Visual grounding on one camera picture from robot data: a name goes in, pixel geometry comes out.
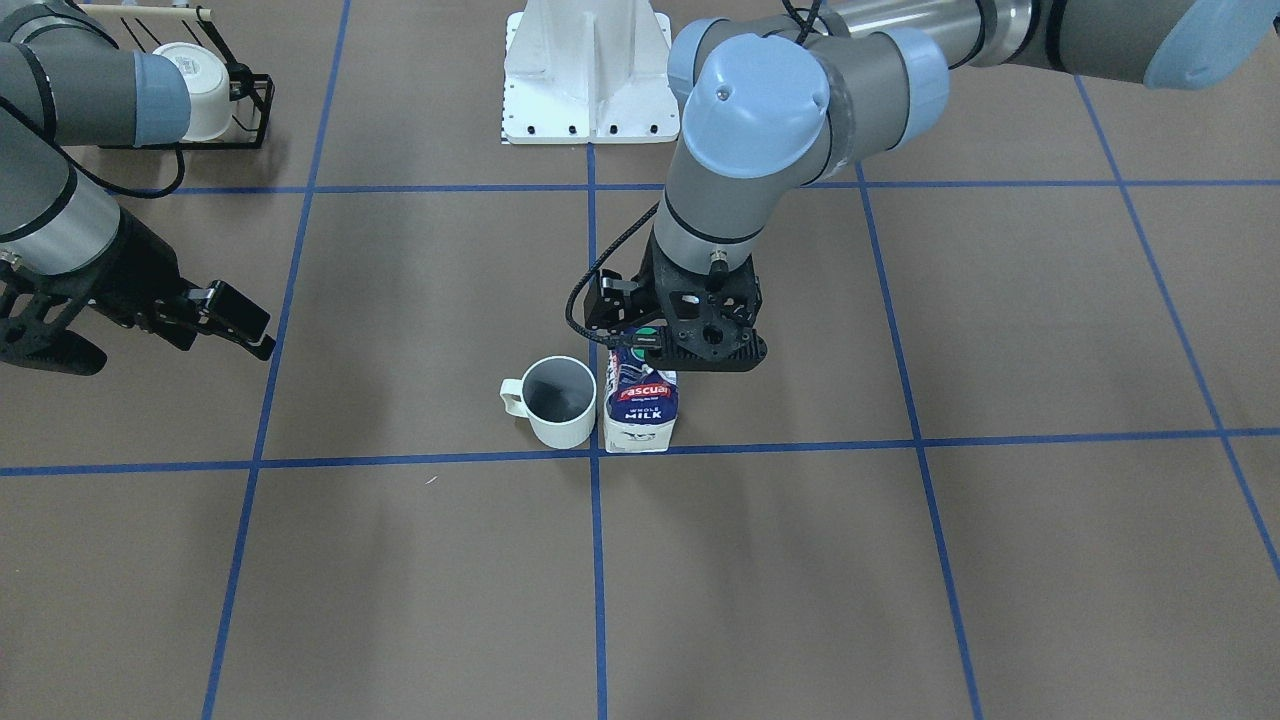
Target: white mounting base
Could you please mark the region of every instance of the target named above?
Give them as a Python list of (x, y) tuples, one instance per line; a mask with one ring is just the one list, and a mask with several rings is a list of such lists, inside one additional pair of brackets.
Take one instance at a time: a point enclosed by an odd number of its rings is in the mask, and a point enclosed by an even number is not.
[(669, 142), (671, 19), (649, 0), (529, 0), (507, 19), (503, 141)]

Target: light blue cap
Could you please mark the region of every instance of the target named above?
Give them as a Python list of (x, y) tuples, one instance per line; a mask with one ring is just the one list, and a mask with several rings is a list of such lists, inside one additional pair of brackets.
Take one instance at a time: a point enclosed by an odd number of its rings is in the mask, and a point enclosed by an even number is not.
[(1197, 0), (1156, 50), (1143, 83), (1202, 90), (1226, 79), (1280, 15), (1280, 0)]
[(191, 127), (191, 95), (182, 70), (168, 58), (133, 51), (137, 118), (133, 146), (178, 142)]
[(713, 24), (728, 18), (704, 18), (685, 26), (671, 44), (671, 55), (667, 55), (667, 85), (672, 95), (681, 105), (689, 100), (689, 94), (694, 91), (694, 65), (698, 64), (698, 49), (707, 37), (707, 31)]
[(893, 147), (905, 145), (938, 123), (951, 97), (951, 68), (938, 44), (923, 29), (901, 27), (881, 31), (897, 45), (906, 65), (910, 110), (902, 138)]
[(685, 145), (730, 178), (785, 170), (827, 122), (831, 85), (808, 50), (783, 37), (740, 35), (707, 58), (685, 106)]

